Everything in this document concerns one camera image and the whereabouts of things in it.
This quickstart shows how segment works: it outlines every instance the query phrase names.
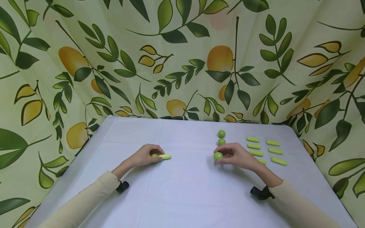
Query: cream long-sleeve shirt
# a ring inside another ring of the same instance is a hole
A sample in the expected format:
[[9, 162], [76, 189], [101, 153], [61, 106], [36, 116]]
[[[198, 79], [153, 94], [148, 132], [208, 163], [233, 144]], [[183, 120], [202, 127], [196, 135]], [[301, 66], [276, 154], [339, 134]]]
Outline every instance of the cream long-sleeve shirt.
[[[109, 171], [105, 172], [61, 206], [39, 228], [77, 228], [118, 186], [117, 177]], [[269, 190], [275, 196], [273, 202], [287, 215], [292, 227], [341, 228], [335, 220], [300, 195], [289, 181], [284, 180], [281, 185]]]

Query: leaf pattern fabric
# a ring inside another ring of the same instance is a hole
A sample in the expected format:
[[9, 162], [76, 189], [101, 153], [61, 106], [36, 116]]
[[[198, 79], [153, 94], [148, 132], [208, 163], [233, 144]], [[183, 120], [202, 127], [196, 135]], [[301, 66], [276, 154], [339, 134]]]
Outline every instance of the leaf pattern fabric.
[[365, 227], [364, 13], [361, 0], [2, 1], [2, 227], [27, 223], [107, 115], [288, 125]]

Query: green ball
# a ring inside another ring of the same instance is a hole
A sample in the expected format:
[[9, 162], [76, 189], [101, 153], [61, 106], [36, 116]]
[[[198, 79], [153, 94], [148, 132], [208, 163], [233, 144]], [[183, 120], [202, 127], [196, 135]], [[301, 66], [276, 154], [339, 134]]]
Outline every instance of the green ball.
[[218, 146], [225, 144], [226, 141], [224, 139], [218, 139]]
[[218, 131], [218, 137], [224, 138], [226, 136], [226, 132], [224, 130]]
[[219, 159], [221, 159], [223, 157], [223, 154], [221, 152], [216, 152], [214, 153], [214, 160], [218, 161]]

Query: white table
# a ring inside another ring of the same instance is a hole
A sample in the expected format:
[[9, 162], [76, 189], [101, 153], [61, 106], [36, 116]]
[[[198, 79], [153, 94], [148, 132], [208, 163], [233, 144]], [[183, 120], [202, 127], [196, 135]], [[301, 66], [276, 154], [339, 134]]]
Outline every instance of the white table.
[[[257, 201], [250, 194], [253, 186], [264, 187], [255, 174], [214, 162], [219, 130], [225, 130], [227, 143], [238, 142], [244, 147], [247, 136], [260, 138], [267, 167], [290, 180], [342, 227], [356, 228], [288, 126], [112, 116], [104, 120], [26, 228], [40, 225], [63, 203], [146, 143], [159, 144], [172, 159], [130, 171], [122, 179], [130, 188], [122, 194], [113, 193], [81, 227], [290, 227], [269, 200]], [[269, 153], [266, 140], [281, 142], [284, 154]], [[288, 161], [288, 165], [271, 162], [272, 156]]]

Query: patterned curtain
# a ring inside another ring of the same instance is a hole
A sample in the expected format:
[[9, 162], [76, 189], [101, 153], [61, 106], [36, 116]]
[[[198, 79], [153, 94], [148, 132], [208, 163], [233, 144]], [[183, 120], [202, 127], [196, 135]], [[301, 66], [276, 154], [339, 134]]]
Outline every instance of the patterned curtain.
[[2, 0], [1, 227], [26, 224], [107, 115], [286, 124], [365, 227], [364, 13], [364, 0]]

